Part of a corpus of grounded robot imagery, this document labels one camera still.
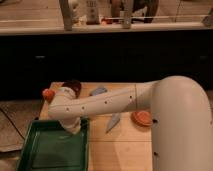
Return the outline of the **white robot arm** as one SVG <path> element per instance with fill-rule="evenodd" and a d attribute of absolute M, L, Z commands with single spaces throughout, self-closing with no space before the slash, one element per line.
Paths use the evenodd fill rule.
<path fill-rule="evenodd" d="M 61 87 L 48 114 L 77 133 L 83 116 L 144 109 L 151 111 L 153 121 L 153 171 L 213 171 L 213 112 L 205 90 L 189 77 L 133 83 L 85 98 Z"/>

